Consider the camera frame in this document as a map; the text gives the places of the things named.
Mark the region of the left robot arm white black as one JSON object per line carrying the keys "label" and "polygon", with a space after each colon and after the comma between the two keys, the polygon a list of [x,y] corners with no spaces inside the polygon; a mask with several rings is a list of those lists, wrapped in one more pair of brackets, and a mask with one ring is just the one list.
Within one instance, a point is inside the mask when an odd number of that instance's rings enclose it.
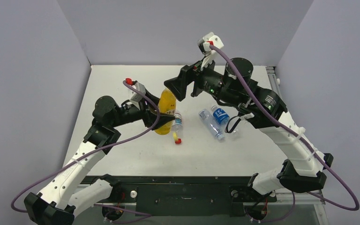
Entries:
{"label": "left robot arm white black", "polygon": [[121,133],[116,127],[142,120],[155,130],[174,120],[174,116],[157,114],[154,104],[159,98],[146,92],[134,104],[119,106],[111,96],[102,96],[95,103],[92,125],[69,162],[53,176],[37,194],[24,199],[26,212],[38,225],[71,225],[74,219],[95,203],[120,198],[120,181],[104,175],[89,187],[76,191],[89,171],[112,149]]}

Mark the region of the yellow bottle cap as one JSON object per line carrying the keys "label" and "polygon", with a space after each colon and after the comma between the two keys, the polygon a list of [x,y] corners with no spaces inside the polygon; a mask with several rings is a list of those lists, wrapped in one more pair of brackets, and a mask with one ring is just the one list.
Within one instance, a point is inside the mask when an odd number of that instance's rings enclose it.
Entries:
{"label": "yellow bottle cap", "polygon": [[174,139],[175,142],[177,142],[178,139],[179,139],[176,132],[172,132],[172,137],[173,137],[173,139]]}

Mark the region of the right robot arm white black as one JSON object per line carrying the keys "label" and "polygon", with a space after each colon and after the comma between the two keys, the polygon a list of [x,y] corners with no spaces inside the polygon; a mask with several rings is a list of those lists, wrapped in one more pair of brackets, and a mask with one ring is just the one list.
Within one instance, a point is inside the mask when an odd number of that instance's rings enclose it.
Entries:
{"label": "right robot arm white black", "polygon": [[235,108],[240,116],[266,134],[286,155],[282,167],[253,175],[245,188],[249,199],[258,200],[264,194],[282,188],[296,193],[322,189],[327,179],[323,164],[331,164],[333,156],[311,151],[312,144],[305,137],[305,131],[295,124],[280,96],[251,79],[254,67],[250,61],[233,58],[231,62],[261,104],[260,107],[253,102],[241,82],[233,78],[234,71],[229,65],[220,74],[215,71],[214,64],[203,68],[202,62],[198,61],[182,67],[179,75],[166,80],[164,85],[179,101],[186,97],[187,86],[193,84],[193,97],[206,92],[220,106]]}

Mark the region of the clear bottle red label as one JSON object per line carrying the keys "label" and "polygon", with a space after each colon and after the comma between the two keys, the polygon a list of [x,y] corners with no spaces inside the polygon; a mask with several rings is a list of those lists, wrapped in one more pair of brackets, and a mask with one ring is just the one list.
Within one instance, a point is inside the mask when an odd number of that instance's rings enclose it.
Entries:
{"label": "clear bottle red label", "polygon": [[171,132],[176,132],[178,138],[181,139],[183,136],[182,115],[178,110],[175,110],[174,116],[175,119],[172,121]]}

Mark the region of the yellow juice bottle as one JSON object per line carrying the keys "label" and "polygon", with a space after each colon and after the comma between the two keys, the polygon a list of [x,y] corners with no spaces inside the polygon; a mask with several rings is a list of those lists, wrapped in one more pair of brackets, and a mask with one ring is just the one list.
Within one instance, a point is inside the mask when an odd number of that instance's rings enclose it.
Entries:
{"label": "yellow juice bottle", "polygon": [[[168,88],[165,88],[161,93],[158,103],[160,113],[173,116],[176,110],[176,101],[177,99],[174,94]],[[171,131],[171,126],[172,121],[166,122],[162,127],[156,129],[155,132],[159,135],[166,135]]]}

